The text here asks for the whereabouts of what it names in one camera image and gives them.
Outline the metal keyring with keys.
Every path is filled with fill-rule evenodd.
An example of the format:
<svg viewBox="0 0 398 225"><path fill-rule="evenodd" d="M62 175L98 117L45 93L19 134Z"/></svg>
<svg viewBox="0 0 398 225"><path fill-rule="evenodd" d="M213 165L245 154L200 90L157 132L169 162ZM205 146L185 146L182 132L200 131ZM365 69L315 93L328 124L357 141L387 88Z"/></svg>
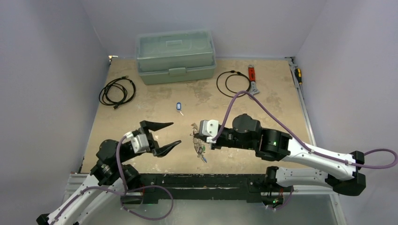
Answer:
<svg viewBox="0 0 398 225"><path fill-rule="evenodd" d="M192 126L192 133L190 134L190 136L192 136L193 146L195 152L197 153L197 157L200 158L204 163L207 163L207 160L204 157L206 148L202 140L195 137L195 135L199 133L199 127L197 126L196 123L192 123L191 126Z"/></svg>

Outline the key with blue tag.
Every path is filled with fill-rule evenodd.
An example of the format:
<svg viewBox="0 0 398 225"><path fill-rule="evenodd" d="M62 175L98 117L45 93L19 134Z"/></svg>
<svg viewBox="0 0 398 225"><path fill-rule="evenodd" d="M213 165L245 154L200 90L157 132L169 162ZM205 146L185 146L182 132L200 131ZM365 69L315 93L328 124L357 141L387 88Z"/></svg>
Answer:
<svg viewBox="0 0 398 225"><path fill-rule="evenodd" d="M182 104L181 104L180 102L177 102L177 104L176 104L176 110L177 110L177 112L180 113L182 116L184 115L184 114L182 113Z"/></svg>

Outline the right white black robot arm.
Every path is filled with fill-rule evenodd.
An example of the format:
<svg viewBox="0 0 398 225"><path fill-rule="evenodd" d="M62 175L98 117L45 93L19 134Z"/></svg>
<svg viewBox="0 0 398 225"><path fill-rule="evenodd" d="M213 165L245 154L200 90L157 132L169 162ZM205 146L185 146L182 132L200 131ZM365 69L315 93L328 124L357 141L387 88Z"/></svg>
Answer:
<svg viewBox="0 0 398 225"><path fill-rule="evenodd" d="M221 128L216 120L203 120L196 138L209 144L212 150L222 147L253 150L265 161L284 161L304 165L289 169L268 167L263 184L266 189L294 185L314 185L331 188L347 196L359 196L366 187L366 177L356 163L364 164L364 153L338 153L308 143L300 143L290 134L262 128L258 120L247 114L237 116L232 128Z"/></svg>

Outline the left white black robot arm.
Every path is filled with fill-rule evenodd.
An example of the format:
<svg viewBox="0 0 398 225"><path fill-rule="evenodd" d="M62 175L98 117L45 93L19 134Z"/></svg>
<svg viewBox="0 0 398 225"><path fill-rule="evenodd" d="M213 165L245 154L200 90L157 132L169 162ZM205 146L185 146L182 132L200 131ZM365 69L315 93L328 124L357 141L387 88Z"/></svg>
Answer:
<svg viewBox="0 0 398 225"><path fill-rule="evenodd" d="M155 157L166 156L181 141L159 146L152 132L171 126L171 122L159 123L143 120L137 130L129 131L121 140L104 140L97 152L98 161L80 187L58 209L42 214L36 222L39 225L81 225L78 220L89 215L112 197L123 200L128 193L137 192L137 198L144 199L145 189L161 188L145 184L141 174L125 162L144 153Z"/></svg>

